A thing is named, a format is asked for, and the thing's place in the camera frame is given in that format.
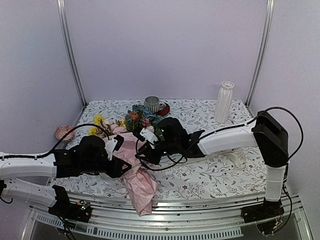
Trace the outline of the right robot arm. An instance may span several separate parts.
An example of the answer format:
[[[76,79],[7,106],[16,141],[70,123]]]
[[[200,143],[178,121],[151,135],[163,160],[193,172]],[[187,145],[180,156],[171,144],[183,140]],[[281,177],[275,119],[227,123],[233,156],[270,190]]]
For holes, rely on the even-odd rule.
[[[207,160],[225,154],[237,168],[246,168],[249,151],[257,153],[264,165],[265,183],[262,203],[243,207],[245,223],[257,222],[284,214],[282,194],[289,164],[288,132],[267,110],[253,119],[217,130],[188,133],[177,118],[167,117],[158,124],[158,133],[147,129],[137,135],[142,146],[136,146],[135,156],[143,166],[159,164],[162,157],[175,154],[182,159]]]

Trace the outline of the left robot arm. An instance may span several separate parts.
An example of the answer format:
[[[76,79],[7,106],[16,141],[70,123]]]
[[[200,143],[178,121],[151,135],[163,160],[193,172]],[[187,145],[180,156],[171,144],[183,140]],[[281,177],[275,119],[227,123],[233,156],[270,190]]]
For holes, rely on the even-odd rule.
[[[0,154],[0,196],[21,199],[47,207],[48,213],[61,219],[88,223],[92,208],[88,201],[72,203],[64,187],[44,186],[25,181],[27,177],[68,178],[83,174],[105,174],[120,178],[131,164],[113,155],[124,138],[120,135],[104,141],[85,136],[70,149],[53,149],[42,155]]]

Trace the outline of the pink paper flower bouquet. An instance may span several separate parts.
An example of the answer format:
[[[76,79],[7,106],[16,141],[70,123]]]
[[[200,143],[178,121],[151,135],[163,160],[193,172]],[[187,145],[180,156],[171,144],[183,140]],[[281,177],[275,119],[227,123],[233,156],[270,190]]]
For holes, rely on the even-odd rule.
[[[134,136],[134,131],[140,132],[141,129],[146,128],[154,133],[161,120],[161,116],[150,112],[143,105],[135,104],[121,120],[108,119],[97,114],[93,122],[100,128],[93,126],[88,131],[89,135],[100,137],[104,141],[116,135],[124,138],[122,146],[114,152],[114,156],[131,164],[132,168],[140,166],[136,174],[121,179],[140,217],[152,212],[152,199],[155,196],[157,184],[146,171],[142,170],[142,164],[135,157],[137,138]]]

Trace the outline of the cream printed ribbon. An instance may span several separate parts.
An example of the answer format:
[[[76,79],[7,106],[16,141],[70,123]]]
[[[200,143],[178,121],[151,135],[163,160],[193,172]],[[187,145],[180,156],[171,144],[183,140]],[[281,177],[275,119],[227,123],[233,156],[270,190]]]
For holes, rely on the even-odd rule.
[[[120,177],[120,179],[124,179],[126,177],[129,177],[131,175],[134,175],[137,173],[137,171],[140,169],[140,166],[135,166],[131,169],[129,169],[128,171],[126,171],[125,173],[122,174],[122,176]]]

